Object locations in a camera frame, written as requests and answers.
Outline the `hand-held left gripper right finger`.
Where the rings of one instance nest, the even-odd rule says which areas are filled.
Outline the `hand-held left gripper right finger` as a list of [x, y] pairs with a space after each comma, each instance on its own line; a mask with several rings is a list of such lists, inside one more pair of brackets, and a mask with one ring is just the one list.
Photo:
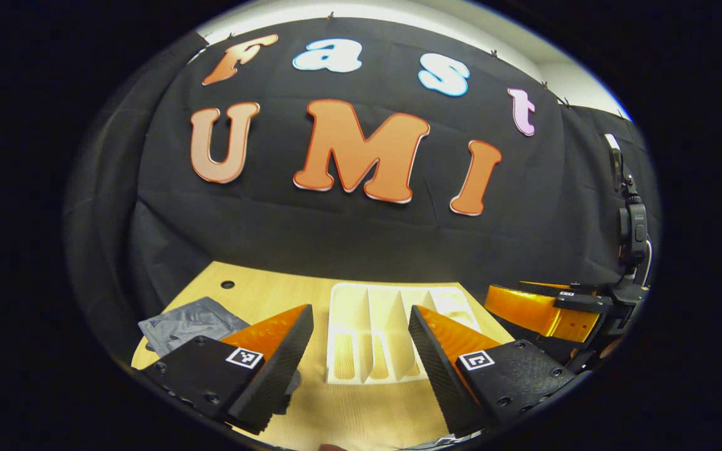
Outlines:
[[532, 343], [500, 343], [425, 306], [413, 305], [409, 333], [457, 437], [508, 428], [573, 387], [575, 374]]

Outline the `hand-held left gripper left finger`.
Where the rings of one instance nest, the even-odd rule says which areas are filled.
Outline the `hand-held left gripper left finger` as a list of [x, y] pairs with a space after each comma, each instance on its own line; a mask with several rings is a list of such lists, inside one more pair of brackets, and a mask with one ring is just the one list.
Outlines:
[[142, 374], [200, 416], [259, 434], [286, 400], [312, 332], [313, 308], [303, 304], [221, 340], [196, 336]]

